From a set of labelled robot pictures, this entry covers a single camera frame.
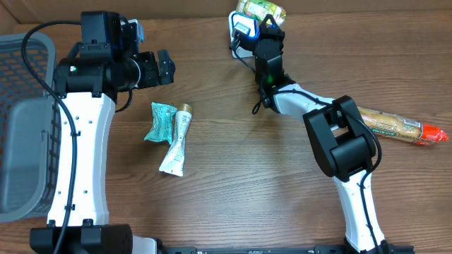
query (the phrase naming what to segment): wooden table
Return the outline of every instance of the wooden table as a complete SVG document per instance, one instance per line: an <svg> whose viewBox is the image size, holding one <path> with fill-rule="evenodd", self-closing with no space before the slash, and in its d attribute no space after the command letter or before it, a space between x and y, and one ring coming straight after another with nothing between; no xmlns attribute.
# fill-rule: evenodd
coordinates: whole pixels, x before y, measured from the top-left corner
<svg viewBox="0 0 452 254"><path fill-rule="evenodd" d="M452 11L288 16L284 67L305 89L349 95L358 105L432 123L452 134ZM167 246L313 247L339 244L343 211L332 179L314 161L304 126L261 109L254 76L227 49L227 18L143 20L141 51L168 49L175 82L134 93L109 136L107 202L112 224ZM30 25L16 26L24 32ZM43 30L58 59L77 26ZM127 94L119 96L123 104ZM189 103L185 175L159 173L168 144L144 142L151 102ZM373 193L391 243L451 253L452 142L420 147L381 138ZM0 226L0 249L28 253L32 227Z"/></svg>

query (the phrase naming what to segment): cable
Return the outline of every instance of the cable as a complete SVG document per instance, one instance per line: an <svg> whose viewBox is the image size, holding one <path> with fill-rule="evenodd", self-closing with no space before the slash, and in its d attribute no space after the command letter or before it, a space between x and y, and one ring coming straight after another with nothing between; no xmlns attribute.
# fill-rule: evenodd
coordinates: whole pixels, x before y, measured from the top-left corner
<svg viewBox="0 0 452 254"><path fill-rule="evenodd" d="M309 94L307 94L305 92L297 91L297 90L277 91L277 92L274 92L272 94L272 96L273 95L278 95L278 94L285 94L285 93L294 93L294 94L305 96L306 98L314 101L317 104L323 105L323 106L331 105L331 104L329 104L327 102L322 102L318 98L315 98L314 96L311 96L311 95L309 95ZM265 99L266 98L263 98L263 99L259 100L258 103L256 103L256 105L254 105L253 110L251 111L251 113L253 115L257 114L257 112L261 108L261 104L264 102ZM376 242L374 228L371 225L371 221L370 221L370 218L369 218L369 212L367 211L366 197L364 196L364 189L365 189L364 182L366 181L366 178L380 165L381 157L382 157L381 144L380 144L379 140L376 138L374 132L363 121L360 121L359 119L354 117L349 111L347 111L345 109L341 109L341 112L343 112L344 114L349 116L351 119L355 120L358 124L360 124L362 127L364 127L369 132L370 136L372 137L372 140L375 142L375 146L376 146L376 149L377 149L377 152L378 152L378 155L377 155L375 163L366 172L366 174L362 177L361 182L359 183L359 191L361 193L362 207L364 209L364 216L366 217L367 227L369 228L369 231L370 231L370 234L371 234L371 237L372 237L372 241L374 242L375 249L376 249L376 254L379 254L380 253L380 250L379 250L379 247L378 247L379 245Z"/></svg>
<svg viewBox="0 0 452 254"><path fill-rule="evenodd" d="M251 64L247 63L245 60L243 60L242 57L240 57L237 53L237 48L232 50L235 54L235 56L237 57L237 59L239 59L244 65L246 65L246 67L248 67L254 74L256 74L256 70L253 68L253 66L251 66Z"/></svg>
<svg viewBox="0 0 452 254"><path fill-rule="evenodd" d="M37 27L33 28L27 34L23 37L22 45L20 46L20 51L22 53L22 60L25 64L25 67L29 70L31 75L36 78L36 80L43 86L43 88L48 91L48 93L54 98L54 100L60 105L60 107L63 109L65 115L68 118L69 126L71 127L71 136L72 136L72 165L71 165L71 178L69 180L69 191L68 191L68 200L66 204L66 213L64 214L64 220L63 225L61 226L61 232L59 234L58 241L55 245L54 254L59 253L59 249L61 248L61 245L63 243L64 234L66 233L66 229L69 223L69 216L71 215L72 210L72 197L73 197L73 189L76 182L76 168L77 168L77 131L76 131L76 125L73 122L71 112L69 112L68 108L64 104L64 102L55 94L53 89L46 84L46 82L36 73L36 71L31 66L30 62L27 59L27 52L26 52L26 46L27 42L30 39L31 35L38 30L48 27L50 25L59 25L59 24L67 24L67 25L81 25L80 22L77 21L69 21L69 20L60 20L60 21L52 21L48 23L44 23L41 25L38 25Z"/></svg>
<svg viewBox="0 0 452 254"><path fill-rule="evenodd" d="M133 93L132 93L132 89L130 89L129 90L129 98L127 99L126 104L124 106L122 106L121 109L116 110L114 113L119 113L119 112L127 109L130 106L130 104L132 103L132 97L133 97Z"/></svg>

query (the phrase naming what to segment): black cable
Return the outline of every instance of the black cable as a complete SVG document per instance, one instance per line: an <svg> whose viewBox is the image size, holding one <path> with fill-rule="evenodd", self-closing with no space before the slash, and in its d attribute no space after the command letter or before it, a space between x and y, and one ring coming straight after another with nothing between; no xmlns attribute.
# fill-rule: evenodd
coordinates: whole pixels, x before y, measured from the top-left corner
<svg viewBox="0 0 452 254"><path fill-rule="evenodd" d="M246 67L250 68L250 70L251 70L254 74L256 74L256 70L253 68L253 66L251 66L251 64L247 63L245 60L243 60L242 57L240 57L240 56L238 55L238 53L237 53L237 48L233 49L232 51L234 52L234 54L235 54L235 56L237 57L237 59L239 59L244 65L246 65Z"/></svg>
<svg viewBox="0 0 452 254"><path fill-rule="evenodd" d="M272 96L273 95L278 95L278 94L284 94L284 93L294 93L294 94L302 95L302 96L314 101L315 103L323 105L323 106L330 105L327 102L322 102L321 100L319 100L318 98L315 98L314 96L311 96L311 95L309 95L309 94L307 94L305 92L297 91L297 90L277 91L277 92L274 92L272 94ZM263 103L264 100L265 100L265 98L259 100L259 102L256 103L256 105L254 105L253 110L251 111L252 114L257 114L257 112L261 108L261 104ZM372 165L372 167L367 171L367 173L361 179L361 182L359 184L359 191L361 193L361 201L362 201L362 206L363 206L363 209L364 209L364 216L366 217L366 221L367 221L367 227L369 228L372 240L374 242L376 253L379 254L380 253L379 245L376 242L374 228L371 225L371 221L370 221L370 218L369 218L369 212L367 211L366 197L364 196L364 189L365 189L364 182L366 181L366 178L370 175L370 173L372 173L380 165L381 156L382 156L382 154L381 154L381 145L380 145L379 140L376 138L374 132L363 121L360 121L359 119L354 117L347 110L341 109L341 112L343 112L344 114L348 115L351 119L355 120L358 124L360 124L362 127L364 127L369 132L370 136L372 137L372 140L375 142L375 146L376 146L376 149L377 149L377 152L378 152L378 155L377 155L375 163Z"/></svg>
<svg viewBox="0 0 452 254"><path fill-rule="evenodd" d="M132 89L130 89L129 90L129 98L127 99L126 104L121 109L116 110L114 113L119 113L119 112L127 109L130 106L130 104L132 103L132 97L133 97L133 93L132 93Z"/></svg>
<svg viewBox="0 0 452 254"><path fill-rule="evenodd" d="M72 197L73 197L73 189L76 182L76 168L77 168L77 131L76 131L76 125L73 122L71 112L69 112L68 108L64 104L64 102L55 94L53 89L46 84L46 82L36 73L36 71L31 66L30 62L27 59L27 42L30 39L31 35L35 33L36 31L48 27L50 25L59 25L59 24L68 24L68 25L81 25L80 22L77 21L70 21L70 20L60 20L60 21L52 21L48 23L44 23L41 25L38 25L37 27L33 28L27 34L24 36L22 45L20 46L20 51L22 53L22 60L31 75L36 78L36 80L43 86L43 88L48 91L48 93L54 98L54 100L60 105L60 107L63 109L65 115L68 118L69 126L71 127L71 136L72 136L72 165L71 165L71 179L69 181L69 191L68 191L68 200L65 207L66 213L64 214L64 220L63 225L61 226L61 232L59 234L58 241L55 245L54 254L59 253L59 249L61 248L61 245L63 243L64 234L66 232L68 222L69 222L69 216L71 215L72 210Z"/></svg>

